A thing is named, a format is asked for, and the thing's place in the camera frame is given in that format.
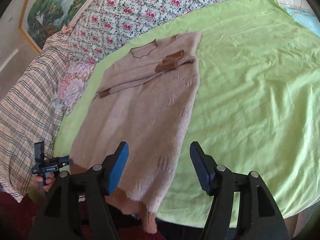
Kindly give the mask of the person's left hand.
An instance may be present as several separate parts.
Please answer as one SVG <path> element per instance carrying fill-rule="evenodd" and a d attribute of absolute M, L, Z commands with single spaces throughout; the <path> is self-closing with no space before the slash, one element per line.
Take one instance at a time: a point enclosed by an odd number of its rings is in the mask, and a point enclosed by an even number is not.
<path fill-rule="evenodd" d="M 46 182 L 43 182 L 43 178 L 41 176 L 33 176 L 33 187 L 42 192 L 48 192 L 52 187 L 53 183 L 55 182 L 55 175 L 50 173 L 49 177 L 46 178 Z"/>

